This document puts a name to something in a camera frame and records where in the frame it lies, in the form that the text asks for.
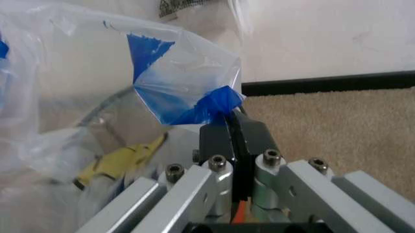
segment bolt head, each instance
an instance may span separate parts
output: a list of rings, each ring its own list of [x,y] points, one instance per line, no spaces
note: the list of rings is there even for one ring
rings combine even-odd
[[[185,174],[185,169],[180,164],[170,164],[166,167],[166,180],[176,183]]]
[[[309,164],[323,175],[326,175],[327,170],[329,169],[329,165],[326,161],[320,158],[309,159]]]
[[[198,164],[200,162],[200,151],[198,149],[193,150],[192,160],[195,164]]]
[[[277,166],[281,162],[281,153],[278,150],[268,149],[262,155],[266,165]]]
[[[226,158],[222,155],[216,154],[209,159],[209,168],[212,171],[223,171],[226,167]]]

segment metal frame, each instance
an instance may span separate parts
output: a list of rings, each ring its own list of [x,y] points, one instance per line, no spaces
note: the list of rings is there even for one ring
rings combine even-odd
[[[279,172],[280,165],[285,165],[285,159],[281,158],[279,165],[269,166],[263,161],[263,156],[259,155],[255,159],[255,178],[252,192],[252,204],[265,210],[278,208],[278,195],[275,191],[264,185],[260,180],[267,179],[268,174],[276,176]]]
[[[166,192],[166,188],[155,181],[139,178],[81,227],[77,233],[129,232]]]
[[[190,222],[202,222],[217,196],[215,175],[192,166],[133,229],[133,233],[179,233]]]
[[[315,216],[334,232],[393,232],[304,160],[261,177],[278,194],[279,208],[290,210],[292,222],[309,222]]]
[[[415,205],[363,171],[333,183],[396,232],[415,233]]]
[[[208,163],[209,161],[204,162],[202,167],[208,169]],[[224,169],[222,171],[214,172],[214,174],[218,192],[216,201],[208,215],[212,217],[227,215],[227,217],[221,218],[221,222],[230,222],[232,206],[232,164],[226,161]]]

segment metal bracket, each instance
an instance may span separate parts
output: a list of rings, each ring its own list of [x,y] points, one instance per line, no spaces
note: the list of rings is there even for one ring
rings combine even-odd
[[[166,192],[166,187],[155,181],[139,178],[81,227],[77,233],[129,232]]]
[[[363,171],[333,178],[339,188],[396,232],[415,232],[415,205]]]
[[[216,186],[209,169],[192,166],[132,232],[178,233],[189,222],[202,222],[215,202]]]
[[[281,166],[276,176],[260,182],[278,194],[279,208],[290,209],[292,222],[317,218],[334,232],[393,232],[304,160]]]

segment orange wire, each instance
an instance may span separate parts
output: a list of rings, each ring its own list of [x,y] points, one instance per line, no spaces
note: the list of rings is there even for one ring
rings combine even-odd
[[[238,223],[245,222],[245,208],[246,208],[246,201],[240,201],[238,210],[236,211],[236,214],[233,217],[232,224],[238,224]]]

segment white wall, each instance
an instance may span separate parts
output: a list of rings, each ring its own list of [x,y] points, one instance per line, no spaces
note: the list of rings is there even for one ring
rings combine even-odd
[[[415,69],[413,0],[248,0],[243,81]]]

